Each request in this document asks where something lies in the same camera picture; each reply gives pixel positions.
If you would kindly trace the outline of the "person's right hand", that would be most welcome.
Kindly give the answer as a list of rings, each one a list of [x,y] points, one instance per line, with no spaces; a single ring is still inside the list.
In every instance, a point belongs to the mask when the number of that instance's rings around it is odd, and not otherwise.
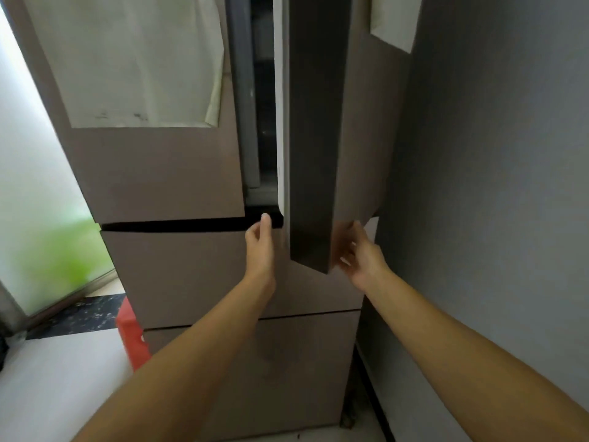
[[[394,278],[379,245],[370,238],[367,245],[353,245],[352,224],[346,230],[337,264],[350,282],[367,297],[381,293]]]

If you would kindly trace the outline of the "shallow beige refrigerator drawer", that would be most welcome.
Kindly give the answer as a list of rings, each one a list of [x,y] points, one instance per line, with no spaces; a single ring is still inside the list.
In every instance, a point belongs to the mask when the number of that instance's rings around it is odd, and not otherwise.
[[[262,319],[360,309],[364,295],[338,268],[329,274],[290,259],[283,215],[269,211],[276,291]],[[224,219],[106,224],[101,236],[143,329],[194,324],[243,277],[245,231],[260,214]]]

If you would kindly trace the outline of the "refrigerator body interior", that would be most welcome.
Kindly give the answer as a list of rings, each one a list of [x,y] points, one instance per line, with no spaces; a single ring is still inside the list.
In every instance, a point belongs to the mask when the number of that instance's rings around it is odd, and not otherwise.
[[[225,0],[244,205],[277,208],[273,0]]]

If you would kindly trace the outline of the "person's right forearm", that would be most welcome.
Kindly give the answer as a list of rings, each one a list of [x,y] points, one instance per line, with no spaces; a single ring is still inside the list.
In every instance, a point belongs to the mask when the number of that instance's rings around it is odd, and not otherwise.
[[[355,279],[473,442],[589,442],[589,412],[389,269]]]

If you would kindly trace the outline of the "red box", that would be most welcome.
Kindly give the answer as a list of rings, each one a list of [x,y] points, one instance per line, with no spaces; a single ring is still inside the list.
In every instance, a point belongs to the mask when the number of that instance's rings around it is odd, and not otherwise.
[[[115,318],[115,325],[120,335],[129,364],[134,372],[141,368],[150,358],[151,353],[144,341],[143,330],[136,315],[125,297]]]

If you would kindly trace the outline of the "person's left hand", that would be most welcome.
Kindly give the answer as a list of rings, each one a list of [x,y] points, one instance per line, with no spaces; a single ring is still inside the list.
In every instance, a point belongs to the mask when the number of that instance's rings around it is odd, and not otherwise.
[[[255,282],[264,292],[272,295],[276,288],[275,248],[272,253],[246,253],[244,278]]]

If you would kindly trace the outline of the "metal door frame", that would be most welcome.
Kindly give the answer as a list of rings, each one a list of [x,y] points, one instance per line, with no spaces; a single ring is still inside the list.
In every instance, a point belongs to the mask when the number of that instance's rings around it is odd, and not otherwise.
[[[0,281],[0,335],[9,338],[28,327],[28,316]]]

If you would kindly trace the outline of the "deep beige refrigerator drawer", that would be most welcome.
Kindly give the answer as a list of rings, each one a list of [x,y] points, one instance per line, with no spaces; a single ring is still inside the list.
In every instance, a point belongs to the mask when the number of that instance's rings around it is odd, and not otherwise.
[[[261,319],[200,433],[232,440],[340,423],[360,311]]]

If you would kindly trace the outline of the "frosted glass door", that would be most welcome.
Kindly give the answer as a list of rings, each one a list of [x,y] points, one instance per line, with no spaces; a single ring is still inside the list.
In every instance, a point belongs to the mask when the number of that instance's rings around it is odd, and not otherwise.
[[[33,316],[113,269],[0,2],[0,283]]]

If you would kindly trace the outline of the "small white paper sheet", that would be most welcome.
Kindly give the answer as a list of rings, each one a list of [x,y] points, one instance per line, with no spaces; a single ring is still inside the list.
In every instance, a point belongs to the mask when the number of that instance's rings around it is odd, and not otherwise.
[[[421,6],[422,0],[371,0],[370,33],[411,54]]]

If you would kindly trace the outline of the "wide beige refrigerator door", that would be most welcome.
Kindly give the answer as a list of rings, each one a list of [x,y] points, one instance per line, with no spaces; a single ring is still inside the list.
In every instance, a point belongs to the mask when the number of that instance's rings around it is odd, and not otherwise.
[[[217,127],[72,128],[24,0],[0,0],[56,136],[96,223],[245,215],[225,0]]]

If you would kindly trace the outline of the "narrow beige refrigerator door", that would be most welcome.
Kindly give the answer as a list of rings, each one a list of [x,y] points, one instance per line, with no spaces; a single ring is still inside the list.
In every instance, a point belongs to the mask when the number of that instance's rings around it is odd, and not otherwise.
[[[371,0],[273,0],[279,208],[291,260],[329,273],[387,190],[410,54]]]

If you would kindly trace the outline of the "large white paper sheet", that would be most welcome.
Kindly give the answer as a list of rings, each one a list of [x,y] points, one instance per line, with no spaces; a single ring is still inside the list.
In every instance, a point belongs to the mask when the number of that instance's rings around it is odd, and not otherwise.
[[[24,0],[72,128],[217,127],[216,0]]]

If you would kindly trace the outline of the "person's left forearm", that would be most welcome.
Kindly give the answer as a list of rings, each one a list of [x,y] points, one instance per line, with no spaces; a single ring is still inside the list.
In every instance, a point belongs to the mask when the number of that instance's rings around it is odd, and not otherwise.
[[[274,284],[272,274],[246,274],[210,312],[133,373],[71,442],[195,442]]]

